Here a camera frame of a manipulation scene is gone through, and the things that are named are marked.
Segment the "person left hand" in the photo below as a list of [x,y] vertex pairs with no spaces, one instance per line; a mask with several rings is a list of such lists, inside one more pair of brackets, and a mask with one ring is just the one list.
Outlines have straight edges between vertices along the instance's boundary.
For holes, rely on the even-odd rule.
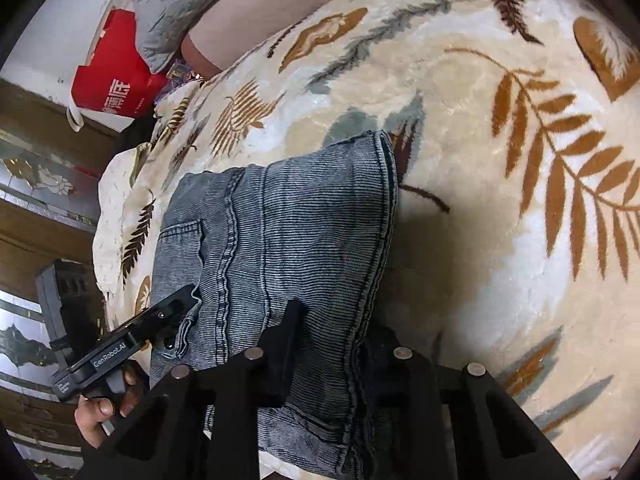
[[108,399],[88,399],[80,396],[75,410],[75,424],[90,448],[98,448],[107,438],[102,424],[119,414],[127,417],[144,396],[149,376],[142,368],[130,361],[124,368],[127,389],[119,403],[119,408]]

